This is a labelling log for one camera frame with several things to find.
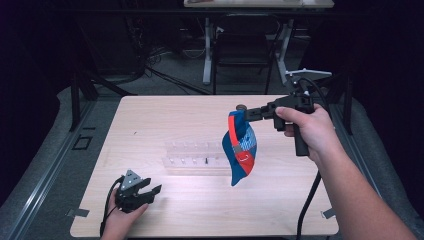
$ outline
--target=chair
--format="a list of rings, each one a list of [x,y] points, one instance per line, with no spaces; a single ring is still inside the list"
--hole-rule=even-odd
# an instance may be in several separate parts
[[[283,29],[269,14],[228,14],[213,26],[212,82],[216,95],[218,67],[268,68],[264,94],[268,94],[277,40]]]

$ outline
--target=human hand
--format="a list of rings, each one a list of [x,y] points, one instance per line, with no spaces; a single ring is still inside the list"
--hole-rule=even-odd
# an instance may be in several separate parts
[[[139,218],[149,206],[147,203],[143,204],[136,210],[125,213],[117,209],[115,204],[115,195],[117,188],[112,191],[109,199],[109,217],[106,220],[105,230],[103,232],[102,240],[121,240],[124,239],[130,230],[132,224]]]
[[[312,161],[319,161],[327,158],[328,154],[333,154],[334,151],[344,150],[327,111],[319,104],[314,104],[314,109],[315,112],[312,114],[305,114],[287,107],[277,107],[275,112],[280,118],[299,126],[300,134],[309,147],[309,158]],[[286,126],[284,135],[294,136],[292,125]]]

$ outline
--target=gripper handle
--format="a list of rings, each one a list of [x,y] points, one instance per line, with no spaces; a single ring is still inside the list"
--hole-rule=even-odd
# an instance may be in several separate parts
[[[293,124],[294,129],[294,144],[296,147],[296,156],[303,157],[309,156],[309,148],[302,135],[300,135],[300,129],[297,124]]]

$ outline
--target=white table top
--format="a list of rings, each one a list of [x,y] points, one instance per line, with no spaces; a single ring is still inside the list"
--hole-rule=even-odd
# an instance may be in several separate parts
[[[90,212],[86,218],[75,218],[72,236],[99,236],[109,188],[128,169],[152,179],[145,191],[162,184],[161,193],[137,220],[129,237],[295,235],[298,216],[317,173],[315,164],[295,156],[294,140],[277,132],[272,120],[252,122],[258,141],[256,163],[247,178],[231,187],[231,173],[220,145],[228,113],[237,104],[256,108],[278,97],[124,97],[80,205]],[[215,155],[225,160],[221,162],[224,165],[169,167],[164,163],[172,152],[167,149],[170,143],[216,144],[217,148],[196,154],[201,158]],[[321,183],[306,214],[303,234],[335,234],[336,219],[321,215],[330,208]]]
[[[332,0],[184,0],[185,7],[207,8],[332,8]]]

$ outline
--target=blue cloth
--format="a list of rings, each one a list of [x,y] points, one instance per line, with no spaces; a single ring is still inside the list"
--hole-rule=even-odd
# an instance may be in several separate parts
[[[257,143],[255,133],[249,122],[244,121],[244,111],[233,111],[229,114],[229,126],[234,124],[235,133],[229,131],[222,139],[222,147],[227,155],[231,166],[231,186],[235,186],[242,178],[247,177],[253,169],[256,157]],[[241,148],[240,152],[236,152],[234,143],[231,142],[230,134],[237,136],[238,145]]]

